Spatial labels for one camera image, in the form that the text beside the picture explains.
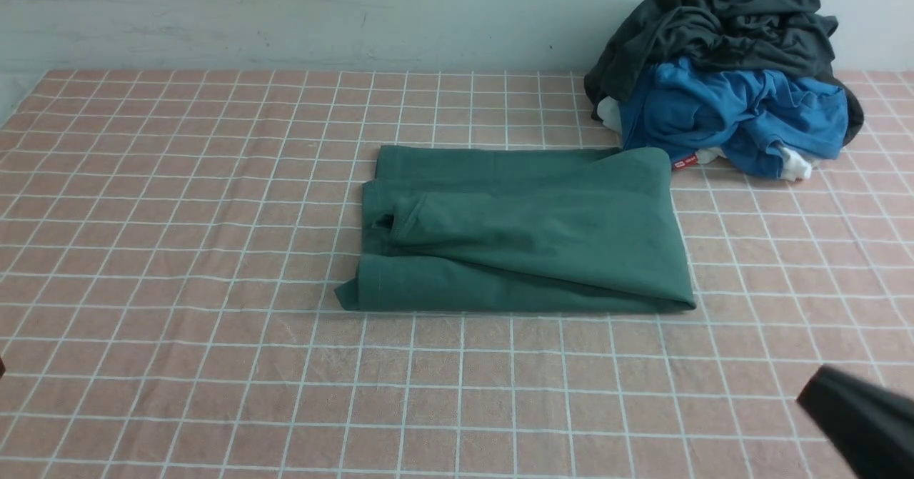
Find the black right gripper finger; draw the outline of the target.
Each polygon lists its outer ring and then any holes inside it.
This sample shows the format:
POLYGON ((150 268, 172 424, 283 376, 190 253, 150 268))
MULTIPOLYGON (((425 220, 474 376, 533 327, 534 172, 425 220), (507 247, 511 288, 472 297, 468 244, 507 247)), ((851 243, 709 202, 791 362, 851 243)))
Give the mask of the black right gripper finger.
POLYGON ((820 366, 797 397, 858 478, 913 476, 913 401, 820 366))

